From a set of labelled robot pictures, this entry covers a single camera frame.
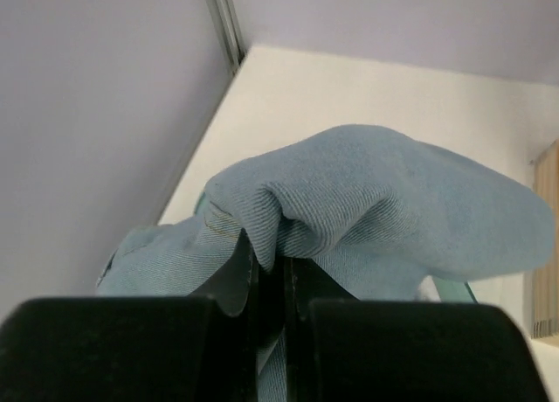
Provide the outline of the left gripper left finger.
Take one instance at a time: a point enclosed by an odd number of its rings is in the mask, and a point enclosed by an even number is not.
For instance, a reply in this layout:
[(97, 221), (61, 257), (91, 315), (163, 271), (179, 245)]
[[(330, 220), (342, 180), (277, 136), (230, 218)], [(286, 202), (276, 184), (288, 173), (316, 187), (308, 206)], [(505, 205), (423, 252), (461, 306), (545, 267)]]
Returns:
[(1, 398), (254, 401), (257, 305), (245, 234), (190, 295), (27, 301), (1, 327)]

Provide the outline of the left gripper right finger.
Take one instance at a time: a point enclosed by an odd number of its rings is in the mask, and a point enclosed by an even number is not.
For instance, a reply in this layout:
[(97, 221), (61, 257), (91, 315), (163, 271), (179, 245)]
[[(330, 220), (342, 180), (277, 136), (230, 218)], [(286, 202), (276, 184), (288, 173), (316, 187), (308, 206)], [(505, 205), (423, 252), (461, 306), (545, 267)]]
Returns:
[(528, 345), (499, 308), (360, 301), (311, 260), (286, 259), (291, 401), (545, 401)]

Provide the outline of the white skirt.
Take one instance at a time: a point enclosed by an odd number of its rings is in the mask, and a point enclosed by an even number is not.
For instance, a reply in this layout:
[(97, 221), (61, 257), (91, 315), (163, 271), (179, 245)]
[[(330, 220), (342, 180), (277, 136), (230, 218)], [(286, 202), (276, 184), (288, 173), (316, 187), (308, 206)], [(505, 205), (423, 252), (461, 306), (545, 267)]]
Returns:
[(440, 302), (441, 297), (437, 285), (431, 276), (425, 277), (418, 286), (415, 295), (418, 302)]

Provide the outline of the light blue denim skirt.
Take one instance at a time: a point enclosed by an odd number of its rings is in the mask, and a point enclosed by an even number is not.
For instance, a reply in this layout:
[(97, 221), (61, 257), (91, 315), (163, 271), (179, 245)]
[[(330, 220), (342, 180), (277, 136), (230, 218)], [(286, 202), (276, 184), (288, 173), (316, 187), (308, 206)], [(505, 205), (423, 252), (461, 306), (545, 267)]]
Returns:
[(259, 264), (309, 259), (362, 300), (413, 301), (429, 276), (468, 282), (544, 265), (549, 205), (527, 186), (397, 131), (344, 125), (216, 174), (201, 211), (131, 232), (100, 296), (188, 295), (241, 232)]

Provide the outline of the teal plastic basin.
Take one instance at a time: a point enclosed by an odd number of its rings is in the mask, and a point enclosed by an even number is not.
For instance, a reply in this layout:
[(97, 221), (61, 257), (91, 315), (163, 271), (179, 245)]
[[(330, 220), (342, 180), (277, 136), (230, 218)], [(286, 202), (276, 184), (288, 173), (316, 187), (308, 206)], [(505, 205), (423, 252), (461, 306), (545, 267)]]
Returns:
[[(416, 264), (376, 255), (377, 232), (367, 212), (373, 202), (329, 191), (261, 191), (238, 204), (246, 219), (236, 220), (203, 199), (199, 211), (181, 222), (192, 260), (191, 283), (200, 284), (231, 256), (247, 230), (258, 262), (271, 273), (280, 256), (310, 258), (342, 288), (360, 300), (411, 301), (427, 277)], [(442, 302), (474, 302), (462, 282), (432, 277)]]

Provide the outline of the wooden clothes rack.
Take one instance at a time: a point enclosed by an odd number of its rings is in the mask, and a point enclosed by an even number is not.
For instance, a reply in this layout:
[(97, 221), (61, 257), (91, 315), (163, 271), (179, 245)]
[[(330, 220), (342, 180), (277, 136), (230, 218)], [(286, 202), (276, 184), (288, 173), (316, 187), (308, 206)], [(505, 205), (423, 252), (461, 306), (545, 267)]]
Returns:
[(534, 193), (544, 202), (548, 223), (542, 229), (541, 257), (531, 274), (530, 336), (558, 345), (558, 142), (553, 142), (534, 162)]

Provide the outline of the aluminium corner post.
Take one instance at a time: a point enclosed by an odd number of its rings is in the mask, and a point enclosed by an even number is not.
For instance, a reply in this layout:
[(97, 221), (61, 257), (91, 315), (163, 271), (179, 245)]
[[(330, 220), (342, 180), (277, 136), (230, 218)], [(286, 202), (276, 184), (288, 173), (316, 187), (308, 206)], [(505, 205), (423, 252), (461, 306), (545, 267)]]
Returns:
[(245, 58), (245, 43), (233, 0), (205, 0), (219, 43), (232, 73), (236, 73)]

